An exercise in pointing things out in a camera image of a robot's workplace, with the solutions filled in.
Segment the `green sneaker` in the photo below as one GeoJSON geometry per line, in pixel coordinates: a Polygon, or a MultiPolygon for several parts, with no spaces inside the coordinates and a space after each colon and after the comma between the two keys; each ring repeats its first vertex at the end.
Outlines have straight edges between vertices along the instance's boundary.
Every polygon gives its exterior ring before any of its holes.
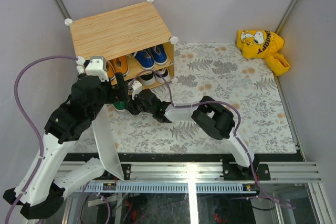
{"type": "Polygon", "coordinates": [[[126,107],[126,102],[124,101],[117,101],[112,103],[112,106],[114,107],[114,109],[118,112],[123,112],[125,111],[125,107],[126,107]]]}

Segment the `blue sneaker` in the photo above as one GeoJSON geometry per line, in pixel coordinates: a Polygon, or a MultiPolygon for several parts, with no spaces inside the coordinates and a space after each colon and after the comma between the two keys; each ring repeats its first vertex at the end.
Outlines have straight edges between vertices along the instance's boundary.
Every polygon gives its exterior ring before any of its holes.
{"type": "Polygon", "coordinates": [[[162,44],[151,47],[150,52],[153,56],[154,62],[157,65],[162,66],[167,63],[167,54],[162,44]]]}
{"type": "Polygon", "coordinates": [[[140,64],[144,70],[150,70],[154,67],[154,59],[147,49],[137,51],[133,54],[133,58],[140,64]]]}

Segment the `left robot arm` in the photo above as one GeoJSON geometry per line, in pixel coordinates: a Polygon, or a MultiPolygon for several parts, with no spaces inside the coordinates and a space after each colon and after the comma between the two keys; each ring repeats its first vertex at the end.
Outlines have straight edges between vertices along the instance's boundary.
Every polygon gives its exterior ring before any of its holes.
{"type": "Polygon", "coordinates": [[[20,205],[20,214],[27,220],[50,218],[64,200],[85,183],[102,177],[124,179],[124,172],[115,147],[105,109],[112,102],[114,89],[108,78],[81,74],[72,85],[71,94],[50,116],[42,148],[29,172],[16,188],[4,192],[12,206],[20,205]],[[81,134],[92,128],[98,158],[91,158],[63,177],[55,175],[69,150],[81,134]]]}

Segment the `translucent white cabinet door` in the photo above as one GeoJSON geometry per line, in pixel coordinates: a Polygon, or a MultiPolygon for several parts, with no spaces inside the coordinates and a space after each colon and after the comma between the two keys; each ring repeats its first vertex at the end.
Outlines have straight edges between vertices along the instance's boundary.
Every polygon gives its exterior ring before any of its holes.
{"type": "Polygon", "coordinates": [[[124,180],[124,173],[110,129],[108,110],[105,105],[92,121],[91,126],[102,167],[119,180],[124,180]]]}

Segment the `orange sneaker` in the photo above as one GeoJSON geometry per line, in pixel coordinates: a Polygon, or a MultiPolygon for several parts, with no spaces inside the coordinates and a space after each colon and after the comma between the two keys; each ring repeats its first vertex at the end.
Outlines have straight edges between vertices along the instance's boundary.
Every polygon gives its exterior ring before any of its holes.
{"type": "Polygon", "coordinates": [[[115,70],[113,68],[113,65],[111,62],[107,61],[107,75],[110,81],[113,81],[115,79],[115,70]]]}
{"type": "Polygon", "coordinates": [[[115,72],[121,73],[124,77],[129,73],[126,56],[121,56],[119,58],[112,59],[112,65],[115,72]]]}

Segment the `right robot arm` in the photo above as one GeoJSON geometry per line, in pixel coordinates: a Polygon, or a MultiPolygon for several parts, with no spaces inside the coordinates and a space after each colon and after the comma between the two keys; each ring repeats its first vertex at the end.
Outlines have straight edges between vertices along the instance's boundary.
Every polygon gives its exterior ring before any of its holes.
{"type": "Polygon", "coordinates": [[[233,113],[222,102],[204,96],[196,104],[173,104],[160,100],[152,91],[145,89],[130,98],[125,109],[133,115],[149,113],[160,123],[193,121],[210,138],[225,140],[235,161],[222,161],[222,177],[225,180],[270,180],[269,167],[260,164],[254,152],[238,135],[241,117],[238,116],[238,121],[235,121],[233,113]]]}

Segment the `black white sneaker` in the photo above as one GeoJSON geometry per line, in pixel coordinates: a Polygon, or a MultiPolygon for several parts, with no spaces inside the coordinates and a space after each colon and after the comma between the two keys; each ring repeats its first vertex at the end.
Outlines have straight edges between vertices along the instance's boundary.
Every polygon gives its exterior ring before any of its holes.
{"type": "Polygon", "coordinates": [[[149,72],[146,74],[143,74],[138,77],[138,81],[143,85],[143,86],[151,86],[156,82],[156,78],[154,76],[154,73],[149,72]]]}
{"type": "Polygon", "coordinates": [[[158,83],[166,83],[170,80],[170,73],[168,68],[163,68],[155,72],[155,79],[158,83]]]}

